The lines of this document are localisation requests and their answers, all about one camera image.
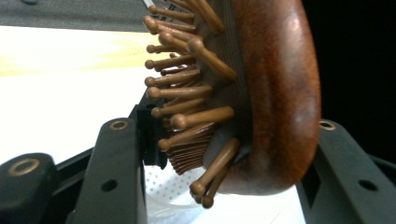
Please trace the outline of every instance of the wooden hairbrush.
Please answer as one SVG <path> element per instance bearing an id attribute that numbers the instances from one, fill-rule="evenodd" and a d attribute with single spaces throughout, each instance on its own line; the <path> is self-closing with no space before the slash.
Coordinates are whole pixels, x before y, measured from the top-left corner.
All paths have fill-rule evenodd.
<path id="1" fill-rule="evenodd" d="M 168 0 L 143 19 L 159 35 L 145 66 L 152 115 L 169 137 L 158 145 L 178 174 L 204 166 L 191 196 L 205 207 L 221 192 L 279 193 L 298 182 L 318 144 L 320 92 L 312 36 L 300 0 Z"/>

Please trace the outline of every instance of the white surface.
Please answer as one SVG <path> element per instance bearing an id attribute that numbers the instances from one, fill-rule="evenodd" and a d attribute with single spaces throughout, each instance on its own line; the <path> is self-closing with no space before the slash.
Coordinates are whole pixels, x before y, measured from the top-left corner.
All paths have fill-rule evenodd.
<path id="1" fill-rule="evenodd" d="M 56 163 L 94 146 L 145 92 L 143 67 L 0 77 L 0 163 L 44 152 Z"/>
<path id="2" fill-rule="evenodd" d="M 28 152 L 56 163 L 94 146 L 103 123 L 140 101 L 146 68 L 0 77 L 0 163 Z M 214 206 L 149 223 L 304 223 L 295 188 L 278 195 L 218 195 Z"/>

